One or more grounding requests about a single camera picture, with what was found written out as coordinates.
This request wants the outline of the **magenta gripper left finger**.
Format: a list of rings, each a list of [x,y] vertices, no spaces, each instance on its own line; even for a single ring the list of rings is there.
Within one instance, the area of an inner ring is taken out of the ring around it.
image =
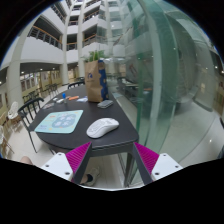
[[[65,180],[80,184],[92,150],[92,143],[88,142],[70,152],[59,152],[47,161],[42,169]]]

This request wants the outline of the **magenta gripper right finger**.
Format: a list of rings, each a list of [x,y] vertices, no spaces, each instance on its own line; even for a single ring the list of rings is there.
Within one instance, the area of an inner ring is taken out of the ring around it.
[[[157,154],[139,143],[133,144],[133,156],[145,185],[182,169],[167,153]]]

